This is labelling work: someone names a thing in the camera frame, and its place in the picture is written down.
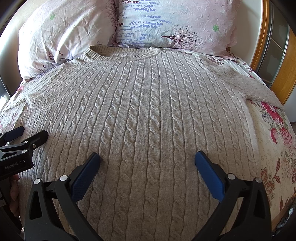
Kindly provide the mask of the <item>person's left hand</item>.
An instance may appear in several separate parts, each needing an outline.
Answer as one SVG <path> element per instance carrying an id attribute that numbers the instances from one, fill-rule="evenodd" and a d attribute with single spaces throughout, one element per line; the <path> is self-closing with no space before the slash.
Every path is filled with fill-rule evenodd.
<path id="1" fill-rule="evenodd" d="M 10 190 L 10 210 L 14 216 L 19 216 L 19 186 L 18 181 L 20 180 L 19 175 L 13 175 L 11 177 L 11 190 Z"/>

